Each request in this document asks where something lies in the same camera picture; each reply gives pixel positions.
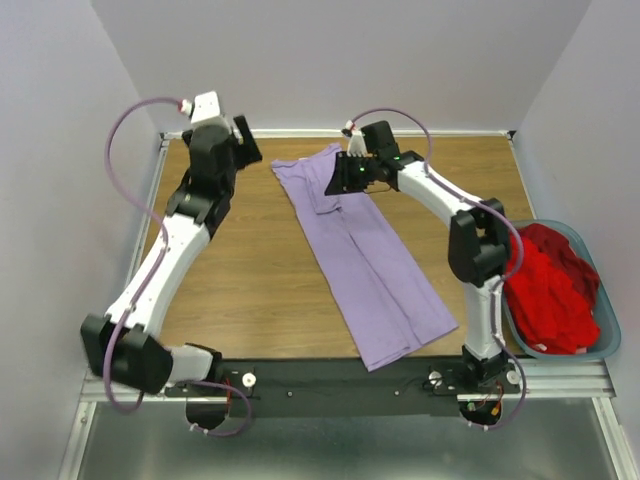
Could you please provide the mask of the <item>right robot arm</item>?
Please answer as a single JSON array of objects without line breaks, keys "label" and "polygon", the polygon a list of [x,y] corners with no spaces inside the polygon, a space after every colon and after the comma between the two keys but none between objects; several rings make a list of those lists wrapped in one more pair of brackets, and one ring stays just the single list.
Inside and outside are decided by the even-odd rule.
[{"label": "right robot arm", "polygon": [[431,155],[401,151],[390,124],[346,122],[346,149],[335,156],[327,195],[361,193],[374,182],[418,201],[448,229],[447,261],[464,290],[467,332],[459,377],[480,392],[495,383],[527,390],[525,372],[502,333],[506,281],[524,260],[523,241],[502,203],[456,186],[431,165]]}]

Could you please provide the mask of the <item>purple t shirt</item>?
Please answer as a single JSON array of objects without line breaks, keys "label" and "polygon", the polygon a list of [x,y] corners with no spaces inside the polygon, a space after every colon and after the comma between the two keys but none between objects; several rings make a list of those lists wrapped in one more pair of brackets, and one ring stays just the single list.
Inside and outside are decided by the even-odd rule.
[{"label": "purple t shirt", "polygon": [[338,144],[271,169],[291,201],[362,362],[386,366],[458,327],[403,241],[365,193],[328,196]]}]

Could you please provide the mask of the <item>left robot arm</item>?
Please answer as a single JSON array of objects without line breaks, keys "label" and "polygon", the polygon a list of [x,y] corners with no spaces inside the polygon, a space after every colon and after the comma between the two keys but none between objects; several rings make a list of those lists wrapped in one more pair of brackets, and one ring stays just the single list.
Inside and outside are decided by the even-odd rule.
[{"label": "left robot arm", "polygon": [[165,347],[158,337],[178,287],[230,210],[237,173],[262,154],[242,115],[231,126],[197,126],[183,139],[190,164],[167,202],[153,246],[107,312],[89,315],[81,325],[90,369],[105,386],[157,394],[168,383],[188,382],[209,395],[221,385],[219,352],[195,344]]}]

